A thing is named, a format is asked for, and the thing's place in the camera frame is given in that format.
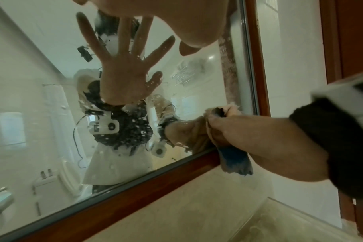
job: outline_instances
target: forearm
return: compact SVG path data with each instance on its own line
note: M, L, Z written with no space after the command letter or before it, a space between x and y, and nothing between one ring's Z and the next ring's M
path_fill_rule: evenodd
M250 153L264 169L298 181L328 178L328 153L288 118L227 119L224 136L232 145Z

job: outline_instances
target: sleeve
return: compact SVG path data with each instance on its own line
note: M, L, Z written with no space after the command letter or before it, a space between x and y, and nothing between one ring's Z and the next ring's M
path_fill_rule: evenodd
M332 183L351 197L363 198L363 128L356 119L326 98L296 109L289 118L329 153Z

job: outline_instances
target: palm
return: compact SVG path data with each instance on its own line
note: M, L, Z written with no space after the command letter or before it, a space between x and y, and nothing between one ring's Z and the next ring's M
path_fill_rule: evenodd
M99 43L84 14L78 13L77 20L87 43L102 63L100 95L106 103L110 105L138 103L151 95L154 89L160 85L161 72L156 72L148 82L147 73L171 49L175 43L175 37L168 38L160 47L142 60L140 56L147 42L153 21L152 17L143 17L131 51L129 50L131 19L120 19L118 29L119 51L116 56L111 56Z

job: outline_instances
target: mirror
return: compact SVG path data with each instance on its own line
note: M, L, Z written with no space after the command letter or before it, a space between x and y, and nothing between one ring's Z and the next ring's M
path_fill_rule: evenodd
M158 17L0 0L0 236L214 148L207 109L255 113L244 20L221 22L198 50Z

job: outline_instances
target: toilet paper holder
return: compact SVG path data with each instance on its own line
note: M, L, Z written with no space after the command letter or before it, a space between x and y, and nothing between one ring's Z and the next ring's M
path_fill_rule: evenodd
M7 190L7 187L3 187L0 189L0 214L8 208L12 203L14 203L14 197Z

